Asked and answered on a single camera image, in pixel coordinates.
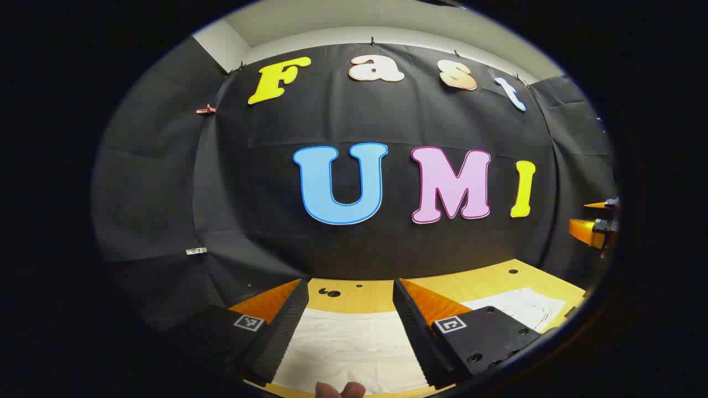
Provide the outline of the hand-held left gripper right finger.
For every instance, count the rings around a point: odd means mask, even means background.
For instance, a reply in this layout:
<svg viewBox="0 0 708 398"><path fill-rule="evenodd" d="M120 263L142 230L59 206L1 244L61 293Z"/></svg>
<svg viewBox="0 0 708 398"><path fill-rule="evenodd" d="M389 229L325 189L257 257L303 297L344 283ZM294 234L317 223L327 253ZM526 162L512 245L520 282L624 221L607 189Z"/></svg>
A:
<svg viewBox="0 0 708 398"><path fill-rule="evenodd" d="M403 278L393 282L393 304L437 390L492 372L541 336L497 307L473 310Z"/></svg>

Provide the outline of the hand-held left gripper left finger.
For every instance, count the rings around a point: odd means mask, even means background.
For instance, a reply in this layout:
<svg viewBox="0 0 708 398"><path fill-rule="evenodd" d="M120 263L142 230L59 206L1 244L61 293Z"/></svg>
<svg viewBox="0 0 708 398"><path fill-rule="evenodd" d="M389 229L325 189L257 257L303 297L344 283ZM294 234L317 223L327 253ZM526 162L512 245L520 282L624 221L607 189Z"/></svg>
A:
<svg viewBox="0 0 708 398"><path fill-rule="evenodd" d="M261 387L273 382L309 303L296 279L232 307L210 305L171 329L171 342L219 378Z"/></svg>

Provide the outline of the white jeans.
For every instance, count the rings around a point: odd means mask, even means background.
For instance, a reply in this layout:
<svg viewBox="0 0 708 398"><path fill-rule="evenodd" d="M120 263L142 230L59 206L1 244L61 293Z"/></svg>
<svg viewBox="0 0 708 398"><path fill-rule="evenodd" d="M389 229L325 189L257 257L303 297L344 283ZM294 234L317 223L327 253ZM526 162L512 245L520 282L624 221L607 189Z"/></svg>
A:
<svg viewBox="0 0 708 398"><path fill-rule="evenodd" d="M471 309L494 305L537 332L557 327L582 296L562 281L465 280L462 275L415 283ZM366 398L424 398L424 378L392 302L391 281L314 280L308 308L267 390L314 398L316 383L341 390L361 383Z"/></svg>

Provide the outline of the black backdrop cloth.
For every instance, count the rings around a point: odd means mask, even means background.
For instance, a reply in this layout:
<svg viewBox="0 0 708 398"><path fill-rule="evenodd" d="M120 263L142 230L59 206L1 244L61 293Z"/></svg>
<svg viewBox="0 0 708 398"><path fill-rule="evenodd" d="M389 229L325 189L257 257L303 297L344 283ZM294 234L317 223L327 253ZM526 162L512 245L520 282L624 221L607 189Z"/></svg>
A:
<svg viewBox="0 0 708 398"><path fill-rule="evenodd" d="M97 149L91 211L117 285L158 328L298 278L516 259L591 287L606 264L569 220L618 194L594 106L568 76L527 86L465 58L479 86L462 91L439 76L452 59L347 43L224 76L194 39L172 50Z"/></svg>

